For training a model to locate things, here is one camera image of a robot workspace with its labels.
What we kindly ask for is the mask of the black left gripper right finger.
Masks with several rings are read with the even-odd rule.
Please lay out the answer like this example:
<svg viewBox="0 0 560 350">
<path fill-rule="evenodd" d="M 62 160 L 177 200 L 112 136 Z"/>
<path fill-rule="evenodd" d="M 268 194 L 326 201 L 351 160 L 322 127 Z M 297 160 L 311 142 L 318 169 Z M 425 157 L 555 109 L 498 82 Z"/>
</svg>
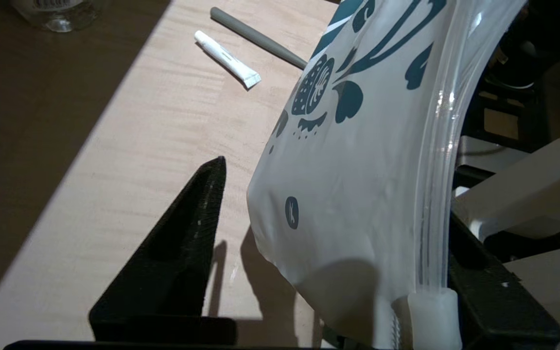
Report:
<svg viewBox="0 0 560 350">
<path fill-rule="evenodd" d="M 465 350 L 555 350 L 560 325 L 455 214 L 448 286 L 457 292 Z"/>
</svg>

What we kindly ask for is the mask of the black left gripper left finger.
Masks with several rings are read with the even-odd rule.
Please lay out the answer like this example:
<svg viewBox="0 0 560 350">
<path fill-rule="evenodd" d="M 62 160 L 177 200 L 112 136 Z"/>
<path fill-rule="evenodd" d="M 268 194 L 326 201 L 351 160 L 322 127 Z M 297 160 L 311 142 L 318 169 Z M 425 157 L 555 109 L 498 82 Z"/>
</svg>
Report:
<svg viewBox="0 0 560 350">
<path fill-rule="evenodd" d="M 193 173 L 91 308 L 90 321 L 200 315 L 226 177 L 224 157 Z"/>
</svg>

